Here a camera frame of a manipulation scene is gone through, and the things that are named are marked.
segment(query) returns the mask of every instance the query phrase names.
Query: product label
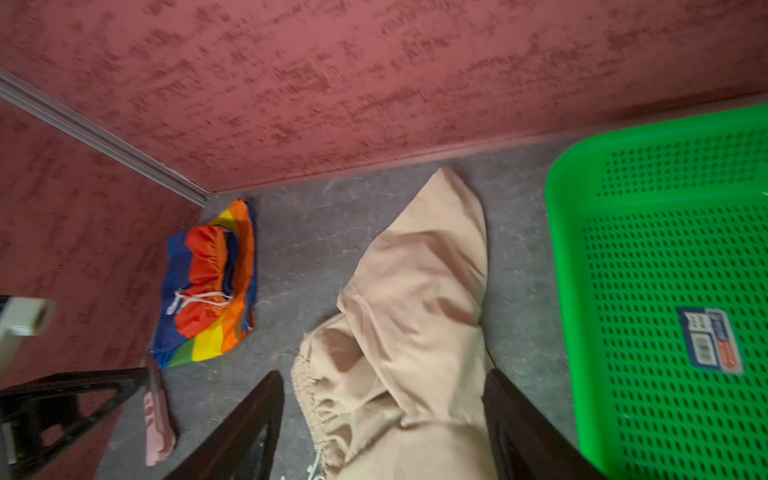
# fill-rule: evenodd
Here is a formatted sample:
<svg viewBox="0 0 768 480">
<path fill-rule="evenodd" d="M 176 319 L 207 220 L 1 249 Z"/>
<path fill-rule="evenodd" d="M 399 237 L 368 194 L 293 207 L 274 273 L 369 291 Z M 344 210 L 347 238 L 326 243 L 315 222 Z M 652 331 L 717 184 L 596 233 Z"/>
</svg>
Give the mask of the product label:
<svg viewBox="0 0 768 480">
<path fill-rule="evenodd" d="M 700 369 L 744 373 L 728 314 L 713 308 L 678 308 L 690 362 Z"/>
</svg>

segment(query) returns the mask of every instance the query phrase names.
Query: red wall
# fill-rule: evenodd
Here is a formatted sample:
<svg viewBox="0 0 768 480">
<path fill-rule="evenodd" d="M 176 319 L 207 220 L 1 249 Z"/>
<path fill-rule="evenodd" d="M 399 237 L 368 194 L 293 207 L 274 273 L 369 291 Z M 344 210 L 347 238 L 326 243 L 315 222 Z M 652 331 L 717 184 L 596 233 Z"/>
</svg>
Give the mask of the red wall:
<svg viewBox="0 0 768 480">
<path fill-rule="evenodd" d="M 2 64 L 211 190 L 768 91 L 765 0 L 15 0 Z"/>
<path fill-rule="evenodd" d="M 159 315 L 165 240 L 200 208 L 4 101 L 0 146 L 0 293 L 58 302 L 4 384 L 139 366 Z M 116 420 L 35 478 L 92 478 Z"/>
</svg>

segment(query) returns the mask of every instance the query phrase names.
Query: beige cloth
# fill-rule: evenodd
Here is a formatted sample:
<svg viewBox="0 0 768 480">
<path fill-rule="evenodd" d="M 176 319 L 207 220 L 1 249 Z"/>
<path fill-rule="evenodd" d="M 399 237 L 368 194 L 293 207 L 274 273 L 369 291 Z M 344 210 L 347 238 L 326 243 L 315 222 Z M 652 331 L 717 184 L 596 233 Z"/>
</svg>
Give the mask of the beige cloth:
<svg viewBox="0 0 768 480">
<path fill-rule="evenodd" d="M 293 365 L 326 478 L 497 478 L 481 397 L 487 273 L 482 207 L 441 168 L 371 243 L 341 313 Z"/>
</svg>

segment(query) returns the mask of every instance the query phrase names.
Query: white string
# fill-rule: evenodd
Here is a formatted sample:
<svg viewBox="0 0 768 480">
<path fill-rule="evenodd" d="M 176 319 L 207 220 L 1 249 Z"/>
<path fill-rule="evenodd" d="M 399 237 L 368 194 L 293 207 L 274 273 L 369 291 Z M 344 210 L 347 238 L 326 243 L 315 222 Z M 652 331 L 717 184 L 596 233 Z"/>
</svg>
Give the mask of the white string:
<svg viewBox="0 0 768 480">
<path fill-rule="evenodd" d="M 310 476 L 306 478 L 306 480 L 326 480 L 325 477 L 323 477 L 322 472 L 318 472 L 318 466 L 320 464 L 320 452 L 317 452 L 317 455 L 315 455 L 315 462 L 306 468 L 307 472 L 309 472 Z"/>
<path fill-rule="evenodd" d="M 206 292 L 206 293 L 195 293 L 194 295 L 184 295 L 182 291 L 183 290 L 176 290 L 174 292 L 174 296 L 175 296 L 174 302 L 165 310 L 166 315 L 174 315 L 176 313 L 179 313 L 181 310 L 184 310 L 185 306 L 194 302 L 208 303 L 209 305 L 215 305 L 215 306 L 227 306 L 232 302 L 232 296 L 224 295 L 223 292 Z M 214 302 L 212 300 L 206 300 L 206 297 L 209 297 L 209 296 L 222 296 L 227 300 L 224 302 Z"/>
</svg>

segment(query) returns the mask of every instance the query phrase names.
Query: basket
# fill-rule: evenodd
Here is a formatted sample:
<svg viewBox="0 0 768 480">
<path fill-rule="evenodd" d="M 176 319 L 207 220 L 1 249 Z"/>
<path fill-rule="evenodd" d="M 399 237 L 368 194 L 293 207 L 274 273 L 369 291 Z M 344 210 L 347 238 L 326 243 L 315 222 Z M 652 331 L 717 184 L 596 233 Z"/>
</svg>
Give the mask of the basket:
<svg viewBox="0 0 768 480">
<path fill-rule="evenodd" d="M 546 201 L 584 456 L 768 478 L 768 105 L 582 141 Z"/>
</svg>

